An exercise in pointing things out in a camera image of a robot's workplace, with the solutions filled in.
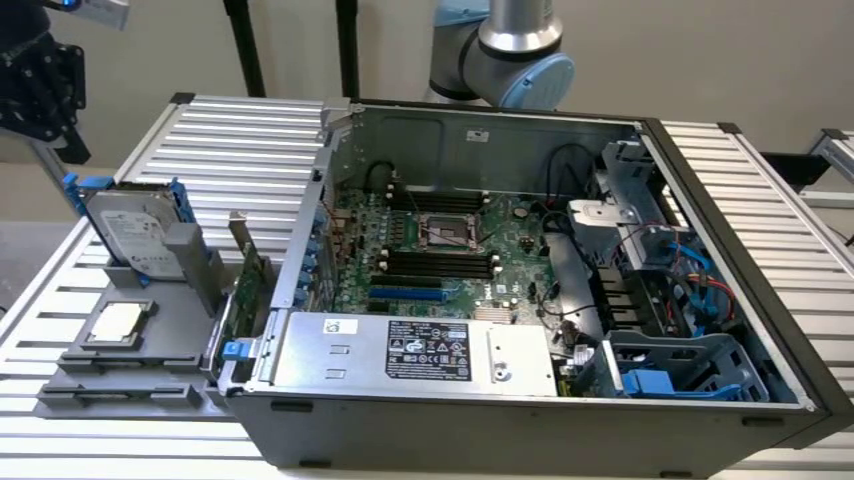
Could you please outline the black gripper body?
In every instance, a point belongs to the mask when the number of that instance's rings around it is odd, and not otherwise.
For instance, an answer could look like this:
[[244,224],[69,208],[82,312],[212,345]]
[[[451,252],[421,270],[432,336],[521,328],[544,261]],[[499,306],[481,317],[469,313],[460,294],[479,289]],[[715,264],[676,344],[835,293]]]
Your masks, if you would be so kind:
[[1,52],[1,128],[42,142],[82,142],[86,107],[84,51],[50,33]]

